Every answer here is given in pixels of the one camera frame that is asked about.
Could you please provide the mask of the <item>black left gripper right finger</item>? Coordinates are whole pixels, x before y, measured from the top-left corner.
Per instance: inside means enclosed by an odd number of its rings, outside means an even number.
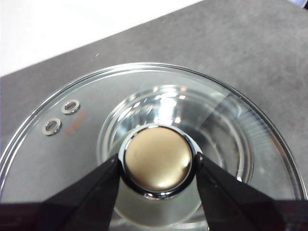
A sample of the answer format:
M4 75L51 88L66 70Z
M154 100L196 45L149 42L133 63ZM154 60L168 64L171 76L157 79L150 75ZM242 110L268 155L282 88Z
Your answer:
M212 231L306 231L306 200L275 200L197 154L196 181Z

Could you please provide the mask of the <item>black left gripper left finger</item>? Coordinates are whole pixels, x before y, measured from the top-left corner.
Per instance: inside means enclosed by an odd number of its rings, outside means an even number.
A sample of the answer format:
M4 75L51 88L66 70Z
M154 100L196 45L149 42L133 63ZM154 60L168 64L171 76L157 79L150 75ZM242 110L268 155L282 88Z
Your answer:
M42 202L0 205L2 231L106 231L120 180L113 155L85 177Z

